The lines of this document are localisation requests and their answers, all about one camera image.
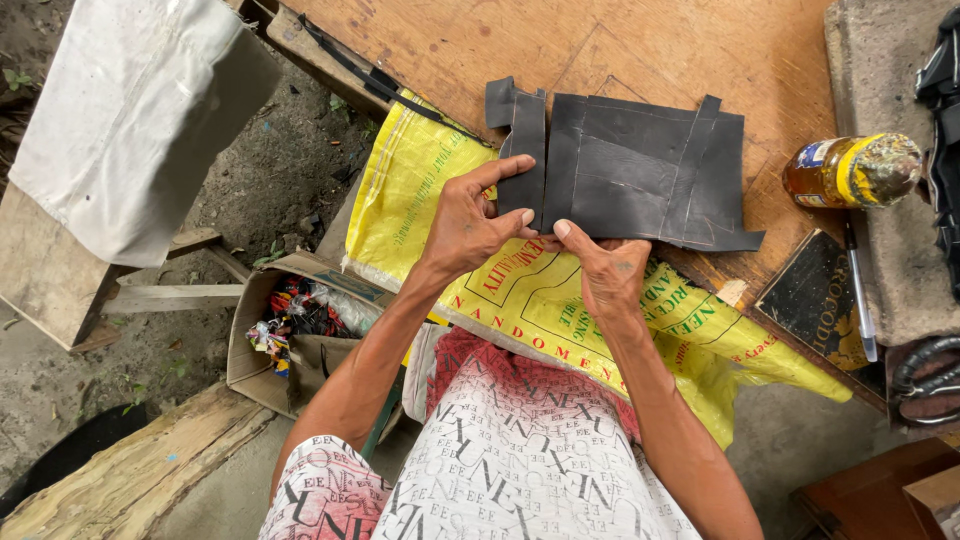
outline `red fabric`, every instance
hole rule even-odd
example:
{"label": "red fabric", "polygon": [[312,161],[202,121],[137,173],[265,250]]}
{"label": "red fabric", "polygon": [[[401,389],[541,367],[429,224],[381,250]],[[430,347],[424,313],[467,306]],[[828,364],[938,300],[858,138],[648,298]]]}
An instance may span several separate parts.
{"label": "red fabric", "polygon": [[434,351],[437,357],[437,374],[433,379],[427,380],[427,418],[444,396],[444,392],[457,375],[460,366],[464,365],[471,356],[476,356],[480,364],[485,368],[493,369],[499,377],[509,377],[515,382],[522,382],[531,392],[530,395],[524,394],[523,398],[551,399],[548,392],[552,391],[554,396],[560,394],[566,380],[570,377],[594,385],[599,390],[597,394],[614,401],[616,412],[620,417],[620,425],[631,442],[640,442],[640,428],[634,408],[602,384],[582,373],[544,364],[526,356],[515,355],[460,327],[455,327],[451,333],[441,337]]}

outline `jar label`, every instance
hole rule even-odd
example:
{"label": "jar label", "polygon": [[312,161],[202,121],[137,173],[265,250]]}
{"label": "jar label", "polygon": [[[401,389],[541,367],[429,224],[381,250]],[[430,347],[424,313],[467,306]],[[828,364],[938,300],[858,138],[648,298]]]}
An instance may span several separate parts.
{"label": "jar label", "polygon": [[794,195],[794,197],[801,205],[806,205],[808,207],[820,207],[824,209],[827,207],[827,203],[824,202],[824,198],[820,195]]}
{"label": "jar label", "polygon": [[832,138],[830,140],[821,140],[820,142],[807,144],[804,150],[800,152],[800,155],[797,156],[797,168],[809,169],[823,165],[824,158],[827,156],[827,150],[838,140],[840,139]]}

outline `person's right hand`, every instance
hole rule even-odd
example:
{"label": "person's right hand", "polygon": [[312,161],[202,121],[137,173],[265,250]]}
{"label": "person's right hand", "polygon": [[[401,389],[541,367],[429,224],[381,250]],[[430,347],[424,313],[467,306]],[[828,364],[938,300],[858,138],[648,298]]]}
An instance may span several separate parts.
{"label": "person's right hand", "polygon": [[558,221],[553,232],[543,237],[548,242],[544,249],[568,251],[580,259],[584,304],[598,323],[639,311],[643,270],[653,247],[648,240],[611,239],[598,245],[566,219]]}

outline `hand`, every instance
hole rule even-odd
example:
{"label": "hand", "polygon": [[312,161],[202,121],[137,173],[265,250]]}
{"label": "hand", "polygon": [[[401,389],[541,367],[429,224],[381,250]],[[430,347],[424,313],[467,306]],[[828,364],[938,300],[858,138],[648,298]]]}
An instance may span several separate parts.
{"label": "hand", "polygon": [[543,237],[548,242],[544,249],[568,251],[580,259],[584,305],[598,323],[639,311],[643,270],[653,247],[649,241],[609,239],[598,245],[566,219],[553,231]]}
{"label": "hand", "polygon": [[447,286],[482,266],[507,240],[536,238],[538,233],[527,227],[534,219],[533,210],[516,209],[497,217],[496,204],[481,195],[498,181],[530,170],[534,163],[530,156],[513,156],[447,181],[418,265],[430,269]]}

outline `fingernail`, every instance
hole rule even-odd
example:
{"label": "fingernail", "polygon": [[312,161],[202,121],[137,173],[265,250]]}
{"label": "fingernail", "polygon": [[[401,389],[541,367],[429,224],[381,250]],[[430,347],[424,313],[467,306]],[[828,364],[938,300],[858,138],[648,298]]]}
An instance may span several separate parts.
{"label": "fingernail", "polygon": [[553,224],[553,232],[560,237],[560,240],[563,240],[570,233],[570,223],[561,219]]}

